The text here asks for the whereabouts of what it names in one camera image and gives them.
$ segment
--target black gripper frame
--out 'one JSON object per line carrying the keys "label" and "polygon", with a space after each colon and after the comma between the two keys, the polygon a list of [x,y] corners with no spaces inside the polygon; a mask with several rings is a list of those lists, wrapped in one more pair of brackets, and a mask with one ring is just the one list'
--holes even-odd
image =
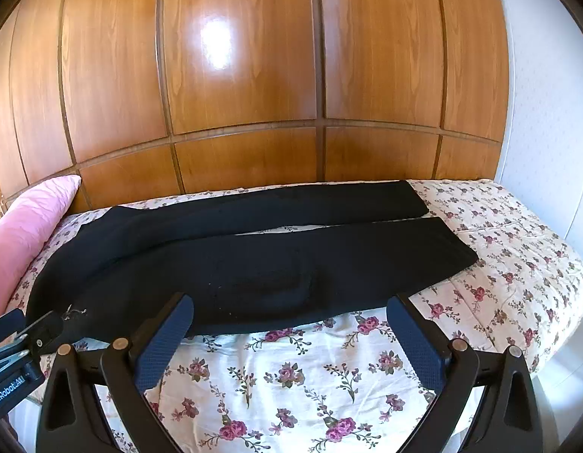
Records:
{"label": "black gripper frame", "polygon": [[77,352],[59,348],[37,433],[38,453],[119,453],[96,394],[106,385],[139,453],[182,453],[143,393],[158,383],[191,326],[193,302],[176,293],[159,314],[146,320],[130,339],[106,349]]}
{"label": "black gripper frame", "polygon": [[390,298],[388,323],[425,388],[436,397],[398,453],[439,453],[473,387],[484,386],[462,453],[541,453],[543,432],[532,381],[521,350],[477,351],[448,340],[406,295]]}

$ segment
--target white wall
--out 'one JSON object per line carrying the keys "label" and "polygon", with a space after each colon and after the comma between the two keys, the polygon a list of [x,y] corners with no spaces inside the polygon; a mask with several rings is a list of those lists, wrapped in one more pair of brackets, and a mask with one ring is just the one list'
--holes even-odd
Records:
{"label": "white wall", "polygon": [[[583,257],[583,35],[559,0],[503,0],[508,125],[496,180]],[[538,375],[562,441],[583,412],[583,322]]]}

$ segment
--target floral bedsheet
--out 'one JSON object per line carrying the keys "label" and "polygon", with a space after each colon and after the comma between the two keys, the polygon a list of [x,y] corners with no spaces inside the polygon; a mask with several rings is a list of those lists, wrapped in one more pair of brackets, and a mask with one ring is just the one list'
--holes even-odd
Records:
{"label": "floral bedsheet", "polygon": [[[476,264],[411,297],[449,337],[481,350],[515,344],[536,373],[583,315],[583,263],[508,190],[491,180],[411,181],[429,207],[480,256]],[[241,189],[155,199],[151,209]],[[25,309],[46,260],[79,227],[106,213],[64,219],[15,291]],[[297,228],[281,228],[292,231]],[[357,288],[357,299],[361,289]],[[83,339],[77,348],[103,344]],[[47,375],[54,356],[45,356]],[[103,408],[123,451],[135,452],[107,390]],[[43,387],[34,397],[41,399]],[[185,452],[356,452],[398,448],[434,398],[421,386],[386,321],[386,309],[347,313],[265,333],[184,340],[146,393]],[[475,412],[475,393],[457,425]]]}

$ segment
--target pink flower print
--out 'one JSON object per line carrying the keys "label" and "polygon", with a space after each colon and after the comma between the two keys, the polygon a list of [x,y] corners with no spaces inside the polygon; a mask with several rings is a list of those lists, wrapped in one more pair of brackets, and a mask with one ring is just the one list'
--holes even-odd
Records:
{"label": "pink flower print", "polygon": [[367,324],[359,324],[357,329],[363,335],[369,335],[369,332],[371,332],[371,329],[368,328]]}
{"label": "pink flower print", "polygon": [[183,407],[185,408],[185,414],[193,419],[197,414],[199,414],[199,410],[195,406],[195,403],[191,399],[185,399],[182,402]]}
{"label": "pink flower print", "polygon": [[365,325],[369,330],[375,330],[375,328],[380,325],[380,321],[376,316],[370,316],[365,320]]}
{"label": "pink flower print", "polygon": [[293,371],[292,367],[287,363],[278,371],[278,379],[286,382],[292,381],[295,378],[295,372]]}
{"label": "pink flower print", "polygon": [[352,373],[352,381],[358,383],[361,380],[362,373],[358,372],[358,368],[354,368]]}
{"label": "pink flower print", "polygon": [[340,419],[335,425],[335,428],[340,432],[342,436],[348,436],[354,429],[356,429],[357,424],[354,422],[353,418]]}
{"label": "pink flower print", "polygon": [[314,325],[314,330],[315,331],[320,331],[320,330],[323,329],[323,327],[333,328],[334,324],[335,324],[335,319],[333,319],[333,318],[326,318],[322,322],[319,322],[319,323],[315,324]]}
{"label": "pink flower print", "polygon": [[290,416],[290,413],[291,411],[288,409],[277,409],[277,417],[285,428],[293,428],[297,424],[297,419],[294,416]]}
{"label": "pink flower print", "polygon": [[289,337],[291,334],[293,334],[293,329],[292,328],[285,328],[283,330],[278,330],[277,331],[277,337],[281,338],[281,337]]}
{"label": "pink flower print", "polygon": [[272,427],[268,428],[268,431],[272,431],[277,436],[281,434],[281,426],[276,425],[274,422],[271,422]]}
{"label": "pink flower print", "polygon": [[387,368],[389,368],[390,364],[392,364],[392,357],[388,353],[383,352],[383,353],[381,353],[379,363],[380,363],[380,366],[382,368],[387,369]]}
{"label": "pink flower print", "polygon": [[266,335],[264,336],[264,340],[266,342],[278,341],[277,331],[276,330],[269,330],[268,332],[266,332]]}
{"label": "pink flower print", "polygon": [[532,339],[535,337],[535,333],[529,328],[526,332],[522,332],[524,339],[526,340],[526,347],[531,346]]}
{"label": "pink flower print", "polygon": [[327,430],[325,437],[332,443],[339,443],[344,436],[336,427],[333,427]]}
{"label": "pink flower print", "polygon": [[199,358],[196,358],[196,360],[193,360],[193,362],[189,366],[189,374],[201,375],[202,372],[203,372],[203,365],[199,364]]}
{"label": "pink flower print", "polygon": [[394,410],[394,411],[401,411],[402,406],[405,405],[405,401],[402,399],[399,399],[398,395],[393,393],[391,395],[386,395],[386,404],[388,404],[390,407],[392,407],[392,410]]}
{"label": "pink flower print", "polygon": [[495,322],[503,325],[505,323],[505,320],[508,319],[508,315],[503,310],[501,310],[501,308],[498,308],[497,310],[495,310],[495,317],[494,318],[495,318]]}
{"label": "pink flower print", "polygon": [[440,303],[436,303],[435,305],[428,303],[428,305],[432,313],[432,318],[440,318],[440,315],[444,313],[444,307]]}
{"label": "pink flower print", "polygon": [[239,438],[247,432],[247,426],[243,421],[233,421],[230,423],[230,430]]}
{"label": "pink flower print", "polygon": [[218,434],[220,434],[220,437],[226,441],[232,441],[236,438],[235,433],[233,433],[233,430],[230,427],[230,424],[227,426],[222,426],[218,431]]}
{"label": "pink flower print", "polygon": [[538,365],[539,365],[539,355],[537,354],[535,356],[535,358],[532,360],[531,373],[534,373],[537,370]]}
{"label": "pink flower print", "polygon": [[472,288],[470,291],[474,295],[474,299],[476,301],[483,301],[484,300],[485,291],[484,291],[483,287],[479,286],[477,289]]}
{"label": "pink flower print", "polygon": [[163,421],[164,415],[159,412],[159,404],[157,402],[149,402],[149,405],[151,406],[151,409],[153,410],[155,415],[159,418],[159,420]]}

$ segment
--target bed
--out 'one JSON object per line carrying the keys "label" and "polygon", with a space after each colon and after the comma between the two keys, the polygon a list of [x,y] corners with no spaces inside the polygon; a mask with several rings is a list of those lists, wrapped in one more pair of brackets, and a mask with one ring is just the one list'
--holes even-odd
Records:
{"label": "bed", "polygon": [[[473,266],[411,301],[448,337],[462,337],[476,349],[519,346],[536,374],[583,315],[582,261],[491,180],[411,185],[427,204],[428,216],[444,219],[480,256]],[[247,191],[173,196],[128,206],[153,209]],[[48,258],[81,225],[106,211],[62,220],[20,281],[9,310],[25,310]],[[277,229],[293,230],[298,227]],[[357,299],[360,294],[357,288]],[[76,348],[103,346],[91,339],[76,343]],[[42,358],[45,375],[53,358]],[[31,399],[40,402],[43,393],[41,387]],[[108,391],[99,387],[99,395],[120,449],[134,452]],[[318,453],[398,448],[434,395],[420,385],[388,326],[385,308],[374,308],[301,327],[184,340],[146,398],[183,451]],[[457,431],[469,425],[477,401],[475,390]]]}

